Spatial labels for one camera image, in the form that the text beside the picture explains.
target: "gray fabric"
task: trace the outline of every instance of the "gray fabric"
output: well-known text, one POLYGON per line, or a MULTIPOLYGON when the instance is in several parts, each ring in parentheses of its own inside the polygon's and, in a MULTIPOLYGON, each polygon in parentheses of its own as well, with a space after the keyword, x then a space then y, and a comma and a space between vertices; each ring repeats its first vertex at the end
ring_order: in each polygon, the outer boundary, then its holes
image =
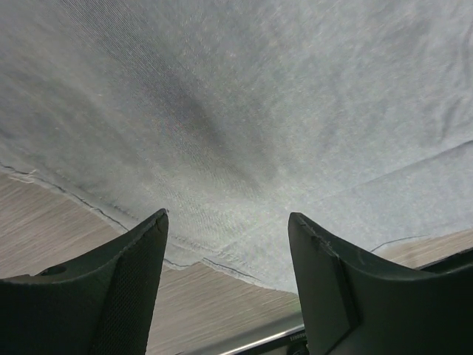
POLYGON ((296 291, 287 218, 363 248, 473 227, 473 3, 0 3, 0 162, 166 259, 296 291))

